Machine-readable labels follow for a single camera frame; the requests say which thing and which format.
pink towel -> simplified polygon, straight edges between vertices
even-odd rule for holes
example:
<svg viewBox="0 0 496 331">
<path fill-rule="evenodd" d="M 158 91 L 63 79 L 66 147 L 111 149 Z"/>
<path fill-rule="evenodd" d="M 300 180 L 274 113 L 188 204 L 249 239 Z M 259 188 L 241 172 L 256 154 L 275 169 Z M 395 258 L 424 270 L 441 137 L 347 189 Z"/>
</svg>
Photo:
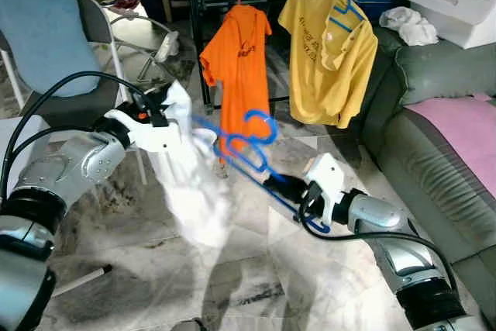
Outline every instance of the pink towel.
<svg viewBox="0 0 496 331">
<path fill-rule="evenodd" d="M 496 107 L 486 95 L 431 98 L 407 108 L 429 120 L 496 198 Z"/>
</svg>

black cable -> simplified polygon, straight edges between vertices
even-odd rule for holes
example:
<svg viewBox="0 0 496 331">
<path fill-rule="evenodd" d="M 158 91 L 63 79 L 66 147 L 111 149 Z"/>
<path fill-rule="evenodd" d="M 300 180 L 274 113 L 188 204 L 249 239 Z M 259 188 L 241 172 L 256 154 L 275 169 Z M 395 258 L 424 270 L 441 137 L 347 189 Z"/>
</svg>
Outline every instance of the black cable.
<svg viewBox="0 0 496 331">
<path fill-rule="evenodd" d="M 321 236 L 320 234 L 317 234 L 314 232 L 310 226 L 308 226 L 308 223 L 305 218 L 305 210 L 306 207 L 304 207 L 305 203 L 301 204 L 300 208 L 298 209 L 298 218 L 300 219 L 301 224 L 303 225 L 303 228 L 311 234 L 312 236 L 319 238 L 320 240 L 328 240 L 328 241 L 333 241 L 333 242 L 343 242 L 345 240 L 372 240 L 372 239 L 377 239 L 377 238 L 394 238 L 394 239 L 399 239 L 399 240 L 410 240 L 412 242 L 420 243 L 427 248 L 429 248 L 432 252 L 436 253 L 436 255 L 439 257 L 441 262 L 443 263 L 443 266 L 446 270 L 446 274 L 449 279 L 449 284 L 451 285 L 451 289 L 453 292 L 456 294 L 457 297 L 460 297 L 458 294 L 458 285 L 456 284 L 456 279 L 455 275 L 453 274 L 453 270 L 451 269 L 450 263 L 444 256 L 443 252 L 432 242 L 429 242 L 428 240 L 424 240 L 423 238 L 420 238 L 418 236 L 413 236 L 410 234 L 404 234 L 404 233 L 387 233 L 387 232 L 377 232 L 377 233 L 358 233 L 358 234 L 351 234 L 348 236 Z"/>
<path fill-rule="evenodd" d="M 67 83 L 70 81 L 73 81 L 74 79 L 80 78 L 80 77 L 100 77 L 100 78 L 106 78 L 111 81 L 116 81 L 122 85 L 125 85 L 130 91 L 138 94 L 143 98 L 145 103 L 148 105 L 150 108 L 150 111 L 153 114 L 160 114 L 160 109 L 157 105 L 155 105 L 144 93 L 141 91 L 139 88 L 137 88 L 134 84 L 129 83 L 128 81 L 125 81 L 121 78 L 117 78 L 114 75 L 107 74 L 107 73 L 102 73 L 101 71 L 80 71 L 71 75 L 66 76 L 65 78 L 61 79 L 58 81 L 56 84 L 54 84 L 48 91 L 46 91 L 43 95 L 41 95 L 40 98 L 28 109 L 26 114 L 21 118 L 19 124 L 17 127 L 14 129 L 14 132 L 12 133 L 12 136 L 10 137 L 9 140 L 9 145 L 7 145 L 7 149 L 5 151 L 5 156 L 3 158 L 3 165 L 2 165 L 2 173 L 0 174 L 0 199 L 2 200 L 2 203 L 5 201 L 5 197 L 7 195 L 7 178 L 9 176 L 10 172 L 10 167 L 12 166 L 10 162 L 10 158 L 12 156 L 12 153 L 14 151 L 14 146 L 16 145 L 17 139 L 19 138 L 19 135 L 24 128 L 24 126 L 27 124 L 29 119 L 33 116 L 33 114 L 40 108 L 40 106 L 48 100 L 48 98 L 53 95 L 59 88 L 65 86 Z"/>
<path fill-rule="evenodd" d="M 51 127 L 48 129 L 44 129 L 43 131 L 39 131 L 38 133 L 32 135 L 29 139 L 21 143 L 16 149 L 12 152 L 12 156 L 10 157 L 10 164 L 14 163 L 14 160 L 18 157 L 18 155 L 23 151 L 28 145 L 30 145 L 33 141 L 38 140 L 39 138 L 50 135 L 51 133 L 55 132 L 62 132 L 62 131 L 81 131 L 81 132 L 92 132 L 93 129 L 89 127 L 77 127 L 77 126 L 58 126 L 58 127 Z"/>
</svg>

yellow polo shirt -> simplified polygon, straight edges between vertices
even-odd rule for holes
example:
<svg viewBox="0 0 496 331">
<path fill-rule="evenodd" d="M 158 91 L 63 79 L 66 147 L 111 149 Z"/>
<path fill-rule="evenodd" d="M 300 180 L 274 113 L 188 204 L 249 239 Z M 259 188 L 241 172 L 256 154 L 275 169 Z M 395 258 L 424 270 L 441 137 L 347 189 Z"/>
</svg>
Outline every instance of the yellow polo shirt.
<svg viewBox="0 0 496 331">
<path fill-rule="evenodd" d="M 346 128 L 360 112 L 377 51 L 365 14 L 348 11 L 347 0 L 287 0 L 279 23 L 291 34 L 291 116 L 308 124 Z M 349 33 L 329 20 L 337 19 Z"/>
</svg>

white cloth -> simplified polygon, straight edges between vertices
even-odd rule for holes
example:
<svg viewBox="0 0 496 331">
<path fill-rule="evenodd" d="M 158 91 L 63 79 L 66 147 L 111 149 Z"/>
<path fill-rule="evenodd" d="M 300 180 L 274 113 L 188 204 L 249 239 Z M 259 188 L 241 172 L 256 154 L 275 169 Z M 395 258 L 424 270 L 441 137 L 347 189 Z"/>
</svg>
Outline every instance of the white cloth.
<svg viewBox="0 0 496 331">
<path fill-rule="evenodd" d="M 177 81 L 164 104 L 170 105 L 165 111 L 167 118 L 179 125 L 181 145 L 149 153 L 149 157 L 167 206 L 189 243 L 222 247 L 229 234 L 233 204 L 226 182 L 212 169 L 216 134 L 191 129 L 191 99 Z"/>
<path fill-rule="evenodd" d="M 436 28 L 419 12 L 397 7 L 383 12 L 379 25 L 397 31 L 409 46 L 426 46 L 439 42 Z"/>
</svg>

gray sofa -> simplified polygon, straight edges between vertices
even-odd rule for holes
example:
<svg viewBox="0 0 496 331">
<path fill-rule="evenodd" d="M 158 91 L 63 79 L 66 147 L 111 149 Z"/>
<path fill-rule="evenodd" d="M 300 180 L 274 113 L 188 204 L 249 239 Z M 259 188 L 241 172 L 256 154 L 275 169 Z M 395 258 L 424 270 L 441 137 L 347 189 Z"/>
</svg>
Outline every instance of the gray sofa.
<svg viewBox="0 0 496 331">
<path fill-rule="evenodd" d="M 432 97 L 495 96 L 496 45 L 407 47 L 389 30 L 376 35 L 363 141 L 496 329 L 496 200 L 441 133 L 404 107 Z"/>
</svg>

